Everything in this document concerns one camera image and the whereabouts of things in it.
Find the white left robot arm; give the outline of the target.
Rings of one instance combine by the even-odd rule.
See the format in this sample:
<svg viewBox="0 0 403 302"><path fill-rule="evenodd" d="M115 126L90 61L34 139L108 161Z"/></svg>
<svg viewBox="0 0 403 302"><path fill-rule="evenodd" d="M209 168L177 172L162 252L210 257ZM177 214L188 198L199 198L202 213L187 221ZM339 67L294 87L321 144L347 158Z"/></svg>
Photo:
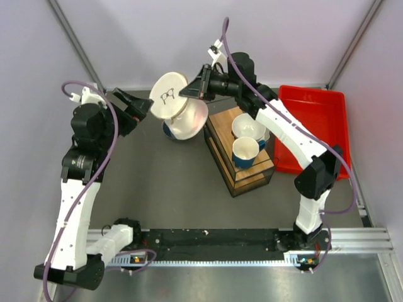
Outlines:
<svg viewBox="0 0 403 302"><path fill-rule="evenodd" d="M129 218L117 219L105 235L87 245L94 200L117 139L133 131L152 106L150 99L136 98L119 88L113 90L113 95L125 104L125 109L89 86L79 94L68 94L78 104L71 119L72 145L62 159L54 242L45 262L34 269L36 279L95 290L115 256L142 245L140 223Z"/></svg>

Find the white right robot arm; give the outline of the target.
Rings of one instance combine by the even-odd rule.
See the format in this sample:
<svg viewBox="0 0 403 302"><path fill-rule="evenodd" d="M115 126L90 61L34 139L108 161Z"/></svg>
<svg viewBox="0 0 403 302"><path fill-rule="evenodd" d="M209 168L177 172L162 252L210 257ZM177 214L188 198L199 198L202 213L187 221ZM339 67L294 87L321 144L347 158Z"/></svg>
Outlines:
<svg viewBox="0 0 403 302"><path fill-rule="evenodd" d="M344 164L343 150L338 145L328 146L307 131L277 94L257 81L254 68L248 54L232 53L227 57L226 73L205 64L179 95L206 101L217 95L233 97L243 112L264 125L293 154L302 168L294 180L300 206L293 239L298 247L308 249L322 230L325 203Z"/></svg>

